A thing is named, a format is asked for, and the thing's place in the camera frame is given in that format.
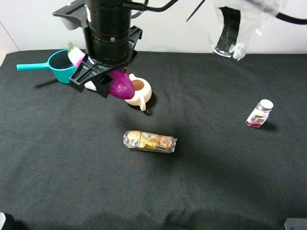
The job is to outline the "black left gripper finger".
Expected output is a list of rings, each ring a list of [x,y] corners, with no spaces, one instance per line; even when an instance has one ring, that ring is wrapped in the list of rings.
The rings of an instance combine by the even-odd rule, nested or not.
[[[101,75],[93,80],[93,84],[96,88],[96,93],[104,98],[109,96],[109,88],[114,80],[107,74]]]

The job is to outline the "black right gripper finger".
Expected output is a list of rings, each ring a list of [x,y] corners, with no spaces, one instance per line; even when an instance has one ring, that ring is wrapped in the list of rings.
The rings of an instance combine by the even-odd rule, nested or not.
[[[123,69],[123,71],[124,72],[127,72],[128,71],[128,69],[129,69],[129,64],[127,64],[127,65],[124,65],[123,67],[122,67],[122,69]]]

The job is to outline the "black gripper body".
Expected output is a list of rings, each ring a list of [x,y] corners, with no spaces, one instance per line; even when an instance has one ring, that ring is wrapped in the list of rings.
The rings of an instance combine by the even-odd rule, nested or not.
[[[142,29],[132,26],[116,35],[102,34],[90,25],[84,29],[86,54],[81,58],[76,72],[69,77],[70,84],[83,91],[85,84],[92,82],[99,92],[107,92],[114,82],[109,73],[128,67],[137,57],[135,46],[142,38]]]

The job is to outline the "grey robot base left corner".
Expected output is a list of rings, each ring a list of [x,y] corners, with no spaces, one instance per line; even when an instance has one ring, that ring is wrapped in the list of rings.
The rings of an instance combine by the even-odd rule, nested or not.
[[[5,225],[6,225],[6,216],[4,213],[0,213],[0,230],[4,230],[5,229]]]

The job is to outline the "grey robot base right corner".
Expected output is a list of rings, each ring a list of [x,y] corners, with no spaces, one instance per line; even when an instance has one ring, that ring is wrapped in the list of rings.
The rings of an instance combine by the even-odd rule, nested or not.
[[[284,223],[286,230],[307,230],[306,218],[288,218]]]

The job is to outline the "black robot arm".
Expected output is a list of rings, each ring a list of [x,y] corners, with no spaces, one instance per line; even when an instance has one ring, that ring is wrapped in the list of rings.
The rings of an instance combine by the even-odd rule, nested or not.
[[[147,4],[131,0],[75,0],[62,14],[53,13],[84,32],[86,53],[69,44],[68,57],[76,68],[69,77],[70,84],[78,90],[87,84],[90,90],[105,98],[111,94],[128,100],[135,95],[125,71],[137,56],[134,49],[142,37],[142,29],[130,25],[131,10],[163,12],[175,1],[160,8]]]

